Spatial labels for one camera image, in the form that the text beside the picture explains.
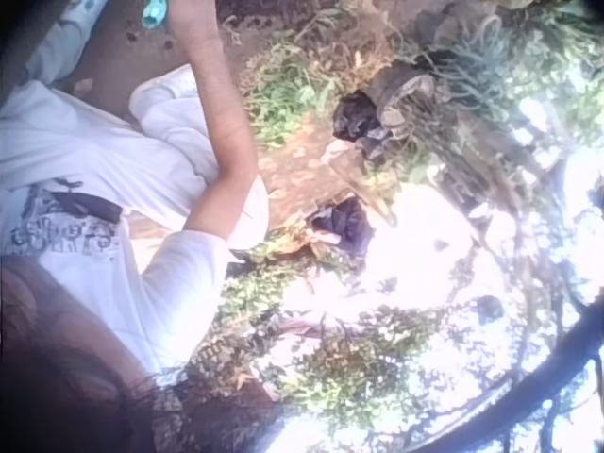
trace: dirt ground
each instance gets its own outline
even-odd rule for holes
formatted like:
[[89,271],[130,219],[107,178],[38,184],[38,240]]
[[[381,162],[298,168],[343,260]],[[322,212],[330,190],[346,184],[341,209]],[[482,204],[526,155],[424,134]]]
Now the dirt ground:
[[[79,66],[63,81],[67,92],[74,92],[76,86],[88,86],[88,90],[78,94],[82,100],[128,119],[128,98],[139,84],[186,63],[178,42],[165,27],[156,30],[142,27],[144,3],[144,0],[109,0]],[[247,61],[270,43],[276,30],[301,29],[316,10],[334,3],[334,0],[218,0],[226,55],[235,79]],[[388,11],[391,23],[402,27],[412,23],[422,9],[442,8],[446,3],[445,0],[374,0],[371,9],[376,13]],[[260,172],[270,194],[271,227],[310,214],[317,204],[345,190],[342,181],[319,160],[331,140],[330,122],[308,122],[284,148],[260,151]],[[167,231],[141,216],[130,223],[133,239],[140,242],[144,265]]]

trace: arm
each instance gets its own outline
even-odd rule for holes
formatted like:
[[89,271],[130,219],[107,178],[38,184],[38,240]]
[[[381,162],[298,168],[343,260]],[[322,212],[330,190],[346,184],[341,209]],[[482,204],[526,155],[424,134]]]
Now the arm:
[[184,229],[227,240],[258,175],[253,134],[231,80],[214,0],[170,0],[169,14],[193,67],[219,167],[218,178],[196,201]]

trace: white t-shirt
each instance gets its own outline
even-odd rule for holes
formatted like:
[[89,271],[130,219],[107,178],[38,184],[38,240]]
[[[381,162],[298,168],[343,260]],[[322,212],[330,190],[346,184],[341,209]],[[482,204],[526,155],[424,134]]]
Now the white t-shirt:
[[41,266],[100,318],[152,375],[186,363],[220,296],[227,243],[197,231],[168,236],[142,275],[127,224],[74,216],[44,185],[4,192],[2,255]]

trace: white pants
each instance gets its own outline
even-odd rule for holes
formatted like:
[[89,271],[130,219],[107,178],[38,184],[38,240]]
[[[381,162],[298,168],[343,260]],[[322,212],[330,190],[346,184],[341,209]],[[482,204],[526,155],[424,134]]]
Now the white pants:
[[[137,100],[142,107],[133,111],[140,133],[48,88],[44,83],[73,70],[84,45],[78,36],[88,38],[73,24],[55,25],[32,58],[36,64],[28,64],[35,79],[17,88],[0,110],[2,189],[66,178],[82,183],[79,192],[182,229],[195,200],[218,174],[199,99],[175,99],[161,85],[142,92]],[[247,249],[261,242],[268,218],[267,193],[258,179],[229,246]]]

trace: dark hair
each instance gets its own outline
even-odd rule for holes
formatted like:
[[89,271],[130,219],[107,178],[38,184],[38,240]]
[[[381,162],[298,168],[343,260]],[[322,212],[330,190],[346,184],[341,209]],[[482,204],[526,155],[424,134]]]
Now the dark hair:
[[[36,300],[71,296],[34,260],[3,259],[2,271],[3,451],[256,452],[280,431],[280,406],[249,389],[210,392],[195,367],[175,372],[172,387],[134,392],[94,355],[50,342],[48,325],[35,322],[24,334],[19,296],[4,285],[5,273],[25,283]],[[158,404],[175,399],[176,405]]]

